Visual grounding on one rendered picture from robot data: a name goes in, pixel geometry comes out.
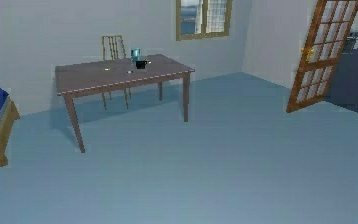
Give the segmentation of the brown wooden table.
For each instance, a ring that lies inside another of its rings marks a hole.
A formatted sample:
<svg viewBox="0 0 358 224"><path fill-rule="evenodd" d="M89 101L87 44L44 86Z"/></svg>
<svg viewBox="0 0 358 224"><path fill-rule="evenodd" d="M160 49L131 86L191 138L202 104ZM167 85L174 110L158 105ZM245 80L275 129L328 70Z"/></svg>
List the brown wooden table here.
<svg viewBox="0 0 358 224"><path fill-rule="evenodd" d="M55 67L56 92L65 101L66 109L82 153L85 152L81 136L74 98L103 94L131 87L157 84L159 98L162 98L162 83L169 80L183 80L183 120L189 120L190 75L194 72L182 63L163 54L145 57L148 64L145 69L137 69L129 58L106 60Z"/></svg>

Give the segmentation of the tan wooden slat chair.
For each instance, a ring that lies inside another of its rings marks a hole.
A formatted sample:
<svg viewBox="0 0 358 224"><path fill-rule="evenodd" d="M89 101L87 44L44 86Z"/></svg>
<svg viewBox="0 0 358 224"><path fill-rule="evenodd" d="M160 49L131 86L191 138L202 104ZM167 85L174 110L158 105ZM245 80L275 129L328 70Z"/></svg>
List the tan wooden slat chair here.
<svg viewBox="0 0 358 224"><path fill-rule="evenodd" d="M102 59L106 60L118 60L126 58L125 45L123 41L123 36L118 35L105 35L101 37L101 46L102 46ZM129 108L128 98L131 99L131 89L128 88L128 93L126 89L123 90L124 100L126 109ZM104 93L102 94L102 100L104 108L107 109L106 98Z"/></svg>

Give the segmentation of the wooden framed window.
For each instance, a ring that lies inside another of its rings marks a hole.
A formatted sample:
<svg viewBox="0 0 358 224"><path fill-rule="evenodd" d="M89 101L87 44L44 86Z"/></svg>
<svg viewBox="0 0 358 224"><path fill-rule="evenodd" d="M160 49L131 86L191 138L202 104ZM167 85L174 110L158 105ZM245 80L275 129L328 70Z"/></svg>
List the wooden framed window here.
<svg viewBox="0 0 358 224"><path fill-rule="evenodd" d="M226 37L233 0L175 0L176 40Z"/></svg>

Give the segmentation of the brown glazed room door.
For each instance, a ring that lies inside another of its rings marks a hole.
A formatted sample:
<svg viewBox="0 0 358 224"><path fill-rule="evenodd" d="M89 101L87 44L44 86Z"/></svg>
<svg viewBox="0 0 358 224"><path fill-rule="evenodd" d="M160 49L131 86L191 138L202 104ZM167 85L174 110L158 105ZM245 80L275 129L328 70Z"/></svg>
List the brown glazed room door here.
<svg viewBox="0 0 358 224"><path fill-rule="evenodd" d="M315 52L308 62L301 53L287 113L325 98L357 12L358 0L317 0L303 47Z"/></svg>

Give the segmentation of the dark grey bin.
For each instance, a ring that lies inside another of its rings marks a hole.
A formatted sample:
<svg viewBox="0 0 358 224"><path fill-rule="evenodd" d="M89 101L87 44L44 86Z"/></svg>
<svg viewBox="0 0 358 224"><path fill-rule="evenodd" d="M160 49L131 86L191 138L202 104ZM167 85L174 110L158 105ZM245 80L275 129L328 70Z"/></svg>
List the dark grey bin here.
<svg viewBox="0 0 358 224"><path fill-rule="evenodd" d="M358 31L351 30L346 38L345 43L344 43L342 53L350 54L352 52L352 50L354 49L357 39L358 39Z"/></svg>

